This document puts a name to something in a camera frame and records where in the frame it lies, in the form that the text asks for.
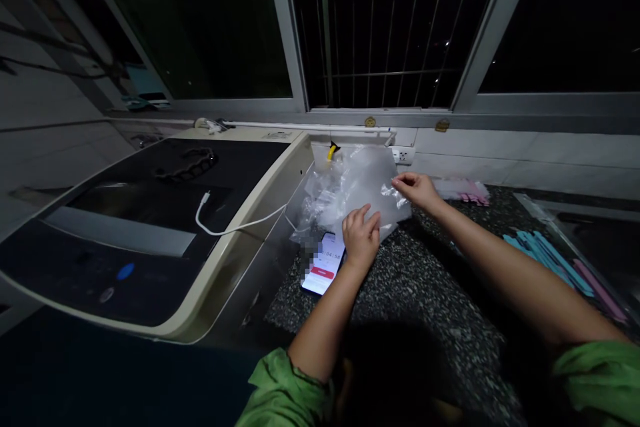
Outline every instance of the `metal grille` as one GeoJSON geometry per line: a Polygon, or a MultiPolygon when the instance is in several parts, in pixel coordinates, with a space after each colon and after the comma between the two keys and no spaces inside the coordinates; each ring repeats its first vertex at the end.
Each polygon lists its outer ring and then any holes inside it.
{"type": "Polygon", "coordinates": [[[294,0],[312,107],[449,107],[488,0],[294,0]]]}

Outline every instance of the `window frame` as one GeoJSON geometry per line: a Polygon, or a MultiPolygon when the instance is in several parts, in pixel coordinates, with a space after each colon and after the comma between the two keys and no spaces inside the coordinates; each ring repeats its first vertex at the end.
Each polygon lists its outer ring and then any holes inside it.
{"type": "MultiPolygon", "coordinates": [[[[106,2],[145,64],[157,75],[115,2],[106,2]]],[[[447,119],[451,128],[457,129],[640,134],[640,92],[479,93],[518,2],[489,0],[450,108],[309,107],[293,0],[275,0],[293,98],[174,100],[166,91],[172,110],[143,116],[167,119],[208,115],[238,121],[333,125],[363,125],[373,116],[379,125],[390,127],[429,128],[447,119]]]]}
{"type": "Polygon", "coordinates": [[[175,99],[162,82],[160,75],[153,66],[149,56],[140,44],[137,36],[134,34],[131,26],[125,19],[120,8],[118,8],[115,0],[105,0],[109,9],[114,14],[116,20],[129,38],[133,48],[148,68],[149,72],[163,86],[165,97],[171,102],[171,110],[173,112],[180,111],[201,111],[206,110],[233,113],[238,110],[252,113],[263,110],[271,113],[287,112],[287,113],[305,113],[307,111],[307,97],[304,85],[304,76],[301,70],[301,62],[299,60],[299,45],[297,35],[295,34],[296,25],[295,18],[292,14],[293,8],[291,0],[274,0],[278,24],[280,27],[280,36],[282,38],[282,46],[285,53],[285,61],[289,72],[289,81],[291,83],[292,97],[287,98],[247,98],[247,99],[175,99]]]}

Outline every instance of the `wall socket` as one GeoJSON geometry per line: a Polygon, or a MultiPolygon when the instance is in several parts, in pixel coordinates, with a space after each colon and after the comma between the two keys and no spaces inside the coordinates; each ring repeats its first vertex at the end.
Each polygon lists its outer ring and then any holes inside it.
{"type": "Polygon", "coordinates": [[[398,165],[411,165],[413,163],[415,148],[393,146],[391,151],[393,152],[393,159],[398,165]]]}

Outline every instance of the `phone screen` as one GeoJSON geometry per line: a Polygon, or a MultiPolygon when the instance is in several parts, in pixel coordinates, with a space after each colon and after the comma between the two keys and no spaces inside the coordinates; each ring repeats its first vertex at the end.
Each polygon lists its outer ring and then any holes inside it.
{"type": "Polygon", "coordinates": [[[322,237],[321,251],[313,256],[309,273],[302,281],[302,288],[324,295],[338,273],[345,253],[345,244],[327,232],[322,237]]]}

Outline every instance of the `green sleeve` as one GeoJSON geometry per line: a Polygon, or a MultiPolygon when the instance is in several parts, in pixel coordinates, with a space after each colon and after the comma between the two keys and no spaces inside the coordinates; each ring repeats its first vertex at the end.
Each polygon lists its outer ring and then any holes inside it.
{"type": "Polygon", "coordinates": [[[574,409],[600,426],[640,426],[640,348],[591,342],[553,365],[574,409]]]}
{"type": "Polygon", "coordinates": [[[257,388],[237,427],[314,426],[331,415],[333,386],[323,386],[293,367],[281,348],[258,362],[249,383],[257,388]]]}

